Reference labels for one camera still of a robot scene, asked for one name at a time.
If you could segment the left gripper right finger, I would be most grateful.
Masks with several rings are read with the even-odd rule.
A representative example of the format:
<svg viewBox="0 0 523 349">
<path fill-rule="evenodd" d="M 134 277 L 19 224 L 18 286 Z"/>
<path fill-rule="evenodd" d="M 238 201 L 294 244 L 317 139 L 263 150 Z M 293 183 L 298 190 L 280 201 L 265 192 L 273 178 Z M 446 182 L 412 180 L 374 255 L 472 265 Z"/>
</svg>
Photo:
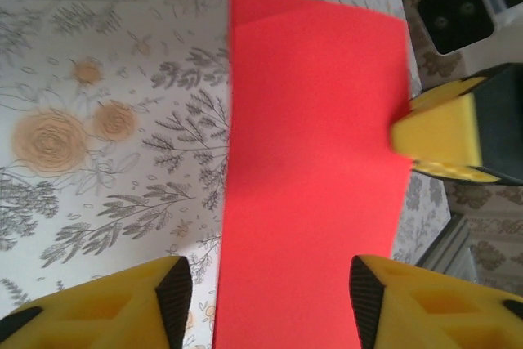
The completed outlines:
<svg viewBox="0 0 523 349">
<path fill-rule="evenodd" d="M 523 297 L 384 257 L 351 260 L 360 349 L 523 349 Z"/>
</svg>

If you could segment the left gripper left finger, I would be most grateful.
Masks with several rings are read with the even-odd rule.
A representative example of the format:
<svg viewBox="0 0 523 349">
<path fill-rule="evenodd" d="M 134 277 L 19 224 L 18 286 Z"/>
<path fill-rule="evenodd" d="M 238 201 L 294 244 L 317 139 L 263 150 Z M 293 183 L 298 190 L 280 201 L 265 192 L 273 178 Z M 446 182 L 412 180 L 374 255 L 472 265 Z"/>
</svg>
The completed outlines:
<svg viewBox="0 0 523 349">
<path fill-rule="evenodd" d="M 0 349 L 182 349 L 193 281 L 161 257 L 28 302 L 0 319 Z"/>
</svg>

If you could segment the aluminium side rail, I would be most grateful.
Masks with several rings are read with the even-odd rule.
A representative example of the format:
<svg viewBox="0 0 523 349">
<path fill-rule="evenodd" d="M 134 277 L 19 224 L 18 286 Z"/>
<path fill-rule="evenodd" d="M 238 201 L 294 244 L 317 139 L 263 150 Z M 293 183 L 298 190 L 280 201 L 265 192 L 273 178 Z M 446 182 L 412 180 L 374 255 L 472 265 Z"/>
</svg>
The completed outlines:
<svg viewBox="0 0 523 349">
<path fill-rule="evenodd" d="M 420 257 L 416 266 L 478 283 L 471 246 L 471 232 L 467 219 L 460 213 L 452 213 L 450 221 Z"/>
</svg>

